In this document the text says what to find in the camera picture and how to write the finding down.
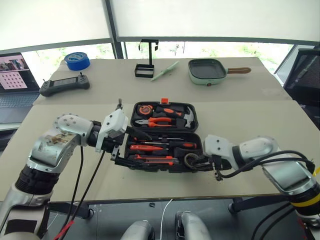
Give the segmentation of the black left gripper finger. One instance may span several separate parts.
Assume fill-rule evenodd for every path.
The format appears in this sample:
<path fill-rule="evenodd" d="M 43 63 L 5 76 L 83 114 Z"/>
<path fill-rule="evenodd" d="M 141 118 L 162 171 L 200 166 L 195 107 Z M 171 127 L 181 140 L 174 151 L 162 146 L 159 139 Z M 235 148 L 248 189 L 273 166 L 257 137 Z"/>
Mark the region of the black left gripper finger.
<path fill-rule="evenodd" d="M 119 166 L 128 167 L 128 168 L 140 168 L 143 166 L 143 161 L 132 160 L 128 158 L 117 158 L 114 160 L 114 163 Z"/>
<path fill-rule="evenodd" d="M 138 140 L 152 140 L 152 137 L 149 134 L 132 126 L 127 126 L 125 133 L 132 138 L 137 138 Z"/>

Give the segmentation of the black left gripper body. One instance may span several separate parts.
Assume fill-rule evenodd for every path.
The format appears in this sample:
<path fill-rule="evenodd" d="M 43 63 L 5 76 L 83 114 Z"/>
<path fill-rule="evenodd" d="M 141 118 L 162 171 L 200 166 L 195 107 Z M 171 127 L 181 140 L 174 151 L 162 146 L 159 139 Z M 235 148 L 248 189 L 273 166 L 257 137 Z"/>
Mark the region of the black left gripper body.
<path fill-rule="evenodd" d="M 117 160 L 120 155 L 120 147 L 123 144 L 125 135 L 122 134 L 115 138 L 105 137 L 102 142 L 101 149 L 107 153 L 110 153 L 111 160 Z"/>

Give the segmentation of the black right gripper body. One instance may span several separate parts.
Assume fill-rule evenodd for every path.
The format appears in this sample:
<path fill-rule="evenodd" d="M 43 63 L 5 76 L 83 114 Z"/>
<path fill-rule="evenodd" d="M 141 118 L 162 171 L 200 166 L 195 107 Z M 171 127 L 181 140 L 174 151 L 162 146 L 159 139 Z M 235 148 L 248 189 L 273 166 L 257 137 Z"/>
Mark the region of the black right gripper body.
<path fill-rule="evenodd" d="M 223 159 L 219 155 L 211 155 L 209 157 L 209 162 L 212 165 L 213 175 L 217 181 L 222 181 L 223 177 L 221 175 L 221 171 L 231 170 L 232 166 L 228 160 Z"/>

